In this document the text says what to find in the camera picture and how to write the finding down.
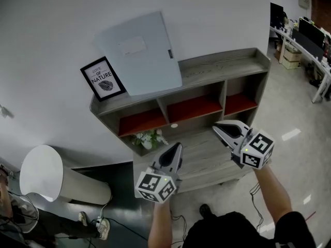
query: black sneaker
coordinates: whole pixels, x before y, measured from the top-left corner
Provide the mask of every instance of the black sneaker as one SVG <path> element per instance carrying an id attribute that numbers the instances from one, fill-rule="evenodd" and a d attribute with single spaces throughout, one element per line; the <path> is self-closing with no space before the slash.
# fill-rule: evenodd
<path id="1" fill-rule="evenodd" d="M 212 211 L 210 210 L 210 207 L 207 204 L 202 204 L 199 209 L 200 215 L 205 218 L 210 218 L 214 214 L 212 214 Z"/>

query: person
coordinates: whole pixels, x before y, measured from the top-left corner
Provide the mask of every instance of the person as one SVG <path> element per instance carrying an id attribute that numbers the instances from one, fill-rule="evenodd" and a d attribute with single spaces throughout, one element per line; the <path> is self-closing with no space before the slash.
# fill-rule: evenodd
<path id="1" fill-rule="evenodd" d="M 35 208 L 32 203 L 23 200 L 20 195 L 9 193 L 8 178 L 0 170 L 0 225 L 15 226 L 25 240 L 51 240 L 60 233 L 77 238 L 108 238 L 110 223 L 102 219 L 97 228 L 87 224 L 86 214 L 79 213 L 79 221 L 72 221 L 55 214 Z"/>
<path id="2" fill-rule="evenodd" d="M 200 207 L 202 220 L 189 230 L 183 248 L 189 247 L 274 247 L 315 248 L 314 239 L 306 221 L 299 212 L 292 210 L 290 198 L 268 165 L 254 169 L 262 195 L 275 223 L 274 239 L 266 239 L 238 212 L 217 217 L 209 206 Z M 169 200 L 155 203 L 149 248 L 170 248 L 172 243 Z"/>

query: white sneaker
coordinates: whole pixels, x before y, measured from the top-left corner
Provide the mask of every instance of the white sneaker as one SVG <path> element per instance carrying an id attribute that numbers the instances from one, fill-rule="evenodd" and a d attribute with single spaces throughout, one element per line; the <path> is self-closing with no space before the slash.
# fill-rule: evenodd
<path id="1" fill-rule="evenodd" d="M 79 212 L 78 214 L 78 220 L 87 227 L 87 219 L 86 219 L 86 213 L 84 211 Z"/>
<path id="2" fill-rule="evenodd" d="M 103 241 L 106 241 L 108 238 L 110 230 L 110 222 L 107 219 L 102 219 L 99 227 L 98 227 L 98 232 L 100 233 L 100 239 Z"/>

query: white pedestal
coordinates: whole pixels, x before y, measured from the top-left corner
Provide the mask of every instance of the white pedestal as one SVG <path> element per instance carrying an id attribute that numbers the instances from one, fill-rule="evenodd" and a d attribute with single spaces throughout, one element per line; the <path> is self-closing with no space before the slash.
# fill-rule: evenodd
<path id="1" fill-rule="evenodd" d="M 47 145 L 35 147 L 25 157 L 20 188 L 24 195 L 37 193 L 50 202 L 60 197 L 104 205 L 111 199 L 106 183 L 63 166 L 61 156 Z"/>

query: computer monitor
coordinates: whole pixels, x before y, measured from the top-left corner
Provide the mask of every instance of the computer monitor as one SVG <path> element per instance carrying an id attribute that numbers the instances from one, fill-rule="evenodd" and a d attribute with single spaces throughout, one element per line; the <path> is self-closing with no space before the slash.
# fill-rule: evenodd
<path id="1" fill-rule="evenodd" d="M 323 49 L 325 35 L 317 27 L 313 26 L 306 20 L 300 19 L 299 32 Z"/>
<path id="2" fill-rule="evenodd" d="M 270 3 L 270 26 L 280 28 L 283 25 L 283 7 Z"/>

